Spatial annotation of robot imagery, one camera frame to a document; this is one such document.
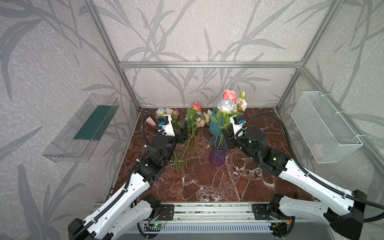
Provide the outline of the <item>dark pink rose stem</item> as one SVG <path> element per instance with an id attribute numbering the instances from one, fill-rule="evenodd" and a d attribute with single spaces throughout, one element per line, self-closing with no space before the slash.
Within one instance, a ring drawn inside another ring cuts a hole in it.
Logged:
<path id="1" fill-rule="evenodd" d="M 183 152 L 183 157 L 186 157 L 186 168 L 188 167 L 188 158 L 189 158 L 189 149 L 191 141 L 194 141 L 196 148 L 196 156 L 201 163 L 200 153 L 198 150 L 197 143 L 197 131 L 198 128 L 202 128 L 205 126 L 206 122 L 203 118 L 202 106 L 198 103 L 193 103 L 191 108 L 187 108 L 186 111 L 186 122 L 188 124 L 188 140 L 186 144 L 186 148 Z"/>

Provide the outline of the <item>pale pink peony flower stem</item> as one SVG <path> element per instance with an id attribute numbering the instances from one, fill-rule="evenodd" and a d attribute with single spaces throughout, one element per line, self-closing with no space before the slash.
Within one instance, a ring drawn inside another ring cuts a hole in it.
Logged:
<path id="1" fill-rule="evenodd" d="M 245 100 L 246 96 L 247 94 L 245 92 L 241 92 L 239 98 L 236 99 L 237 111 L 244 112 L 247 109 L 248 104 Z"/>

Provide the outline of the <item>blue white rose stem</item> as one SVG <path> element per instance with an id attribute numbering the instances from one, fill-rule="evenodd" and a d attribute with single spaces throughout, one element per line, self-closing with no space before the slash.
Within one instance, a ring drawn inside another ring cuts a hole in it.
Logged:
<path id="1" fill-rule="evenodd" d="M 217 116 L 216 117 L 212 117 L 213 121 L 219 124 L 220 119 L 222 117 L 221 115 L 223 115 L 224 123 L 223 123 L 223 126 L 220 127 L 220 129 L 221 130 L 232 130 L 233 131 L 233 127 L 232 127 L 232 124 L 230 122 L 230 117 L 232 117 L 232 116 L 242 116 L 244 114 L 244 112 L 237 111 L 237 104 L 236 104 L 236 102 L 232 102 L 232 101 L 225 100 L 225 99 L 220 100 L 220 102 L 218 103 L 217 108 L 219 110 L 217 112 Z"/>

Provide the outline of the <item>pink rose flower stem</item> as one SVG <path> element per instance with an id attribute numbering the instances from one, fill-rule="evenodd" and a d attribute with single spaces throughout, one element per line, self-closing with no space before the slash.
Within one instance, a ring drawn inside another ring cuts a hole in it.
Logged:
<path id="1" fill-rule="evenodd" d="M 223 99 L 229 100 L 232 102 L 236 102 L 237 101 L 237 94 L 234 91 L 224 90 Z"/>

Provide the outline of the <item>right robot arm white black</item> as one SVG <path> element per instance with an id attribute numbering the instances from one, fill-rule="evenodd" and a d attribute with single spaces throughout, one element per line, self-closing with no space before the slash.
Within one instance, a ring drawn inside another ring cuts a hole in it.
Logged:
<path id="1" fill-rule="evenodd" d="M 317 202 L 294 200 L 276 194 L 269 203 L 269 215 L 277 218 L 306 217 L 324 223 L 339 235 L 350 240 L 361 237 L 363 225 L 383 219 L 379 214 L 365 218 L 366 206 L 384 206 L 367 200 L 360 191 L 349 191 L 332 184 L 304 168 L 297 160 L 272 149 L 267 137 L 258 129 L 250 129 L 241 137 L 230 130 L 223 131 L 229 149 L 239 148 L 263 171 L 290 182 L 318 199 Z"/>

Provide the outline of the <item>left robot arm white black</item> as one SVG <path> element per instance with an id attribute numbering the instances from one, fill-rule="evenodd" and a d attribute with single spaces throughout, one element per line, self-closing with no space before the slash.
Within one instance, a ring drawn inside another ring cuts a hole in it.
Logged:
<path id="1" fill-rule="evenodd" d="M 152 195 L 135 200 L 165 172 L 177 144 L 188 138 L 186 122 L 174 133 L 172 123 L 160 122 L 160 132 L 132 168 L 126 183 L 101 207 L 85 219 L 74 219 L 68 226 L 71 240 L 117 240 L 133 226 L 159 216 L 161 203 Z"/>

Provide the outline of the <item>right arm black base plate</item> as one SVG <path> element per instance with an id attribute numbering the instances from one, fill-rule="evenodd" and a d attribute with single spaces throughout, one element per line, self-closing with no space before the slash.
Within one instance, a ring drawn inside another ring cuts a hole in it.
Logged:
<path id="1" fill-rule="evenodd" d="M 252 204 L 252 212 L 254 214 L 255 220 L 279 220 L 279 216 L 274 217 L 270 214 L 268 210 L 269 204 Z"/>

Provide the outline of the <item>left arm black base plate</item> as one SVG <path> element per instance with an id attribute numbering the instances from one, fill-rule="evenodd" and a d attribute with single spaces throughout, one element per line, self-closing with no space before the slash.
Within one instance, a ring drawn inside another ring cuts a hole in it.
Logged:
<path id="1" fill-rule="evenodd" d="M 153 209 L 150 215 L 151 220 L 156 221 L 172 221 L 175 213 L 175 205 L 161 204 Z"/>

